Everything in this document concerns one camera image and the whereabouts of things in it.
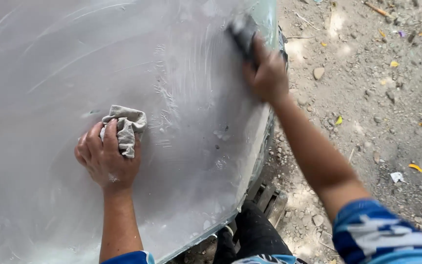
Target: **rag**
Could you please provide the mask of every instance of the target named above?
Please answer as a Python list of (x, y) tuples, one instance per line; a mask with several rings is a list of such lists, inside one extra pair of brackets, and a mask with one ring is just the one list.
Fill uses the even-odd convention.
[(131, 109), (123, 106), (112, 105), (108, 116), (102, 118), (104, 127), (100, 131), (100, 139), (104, 141), (105, 127), (113, 118), (118, 119), (117, 138), (118, 149), (127, 158), (135, 157), (135, 132), (139, 134), (141, 140), (144, 130), (148, 124), (146, 114), (143, 111)]

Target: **black pants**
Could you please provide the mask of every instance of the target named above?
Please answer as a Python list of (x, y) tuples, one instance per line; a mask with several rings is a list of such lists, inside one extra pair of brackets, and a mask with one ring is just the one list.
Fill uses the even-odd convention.
[(218, 246), (213, 264), (230, 264), (238, 259), (265, 255), (292, 255), (278, 231), (252, 201), (245, 201), (235, 217), (241, 249), (236, 254), (232, 235), (227, 228), (218, 231)]

